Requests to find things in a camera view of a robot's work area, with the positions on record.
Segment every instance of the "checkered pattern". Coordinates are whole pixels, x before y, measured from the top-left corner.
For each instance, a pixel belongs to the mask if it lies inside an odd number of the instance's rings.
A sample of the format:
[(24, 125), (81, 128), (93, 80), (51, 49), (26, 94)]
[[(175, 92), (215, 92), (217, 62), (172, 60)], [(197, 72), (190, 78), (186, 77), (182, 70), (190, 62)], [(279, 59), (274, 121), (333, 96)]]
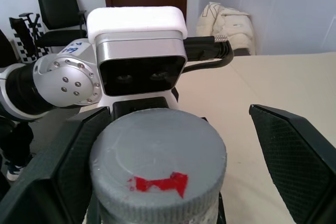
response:
[[(29, 32), (31, 37), (33, 38), (33, 29), (31, 27), (31, 25), (28, 23), (28, 21), (26, 20), (26, 25), (29, 28)], [(41, 23), (37, 23), (36, 25), (36, 29), (37, 29), (37, 34), (41, 37), (42, 35), (44, 35), (45, 31), (44, 28), (42, 26)], [(37, 57), (27, 57), (27, 51), (25, 50), (22, 41), (20, 40), (19, 36), (16, 34), (15, 30), (14, 31), (14, 41), (15, 41), (15, 46), (17, 48), (17, 51), (20, 55), (21, 61), (22, 63), (28, 64), (28, 63), (32, 63), (35, 62), (37, 60)], [(47, 47), (47, 48), (38, 48), (38, 56), (44, 56), (47, 55), (48, 53), (51, 52), (51, 48)]]

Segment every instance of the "white foam pad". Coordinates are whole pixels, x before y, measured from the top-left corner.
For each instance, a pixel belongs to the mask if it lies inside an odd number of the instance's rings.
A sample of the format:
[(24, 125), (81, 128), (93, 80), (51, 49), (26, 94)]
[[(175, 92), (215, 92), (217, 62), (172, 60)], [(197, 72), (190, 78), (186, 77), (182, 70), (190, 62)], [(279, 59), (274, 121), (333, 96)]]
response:
[(172, 6), (98, 8), (89, 14), (87, 24), (92, 44), (106, 33), (177, 30), (183, 39), (188, 36), (181, 10)]

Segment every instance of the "shoe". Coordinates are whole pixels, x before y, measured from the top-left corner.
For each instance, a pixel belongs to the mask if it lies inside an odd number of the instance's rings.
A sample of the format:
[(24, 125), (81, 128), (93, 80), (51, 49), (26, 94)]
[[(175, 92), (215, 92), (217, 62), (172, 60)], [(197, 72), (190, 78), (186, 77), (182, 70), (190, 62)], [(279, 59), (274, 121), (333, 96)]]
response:
[(9, 181), (15, 182), (32, 159), (33, 155), (30, 154), (24, 166), (16, 166), (12, 162), (6, 162), (5, 165), (8, 166), (6, 175), (7, 179)]

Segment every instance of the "person's leg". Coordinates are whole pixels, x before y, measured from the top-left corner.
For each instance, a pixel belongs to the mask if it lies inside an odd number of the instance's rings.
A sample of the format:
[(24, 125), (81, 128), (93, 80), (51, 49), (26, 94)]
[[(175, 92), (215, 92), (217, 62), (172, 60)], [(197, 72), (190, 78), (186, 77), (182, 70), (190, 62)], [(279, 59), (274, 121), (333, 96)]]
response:
[(20, 123), (8, 136), (0, 140), (0, 148), (9, 161), (7, 178), (15, 181), (30, 161), (30, 143), (34, 138), (28, 123)]
[[(0, 168), (2, 165), (2, 157), (0, 155)], [(5, 176), (0, 172), (0, 201), (5, 197), (6, 193), (10, 189), (10, 185)]]

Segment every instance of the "table surface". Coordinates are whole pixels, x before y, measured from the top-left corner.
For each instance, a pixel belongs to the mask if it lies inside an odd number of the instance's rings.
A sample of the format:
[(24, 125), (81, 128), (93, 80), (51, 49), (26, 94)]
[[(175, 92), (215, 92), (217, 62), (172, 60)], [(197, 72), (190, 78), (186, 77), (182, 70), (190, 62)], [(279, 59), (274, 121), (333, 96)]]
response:
[(249, 106), (303, 116), (336, 146), (335, 66), (336, 53), (247, 56), (180, 78), (181, 110), (207, 117), (227, 148), (222, 194), (228, 224), (293, 223), (268, 173)]

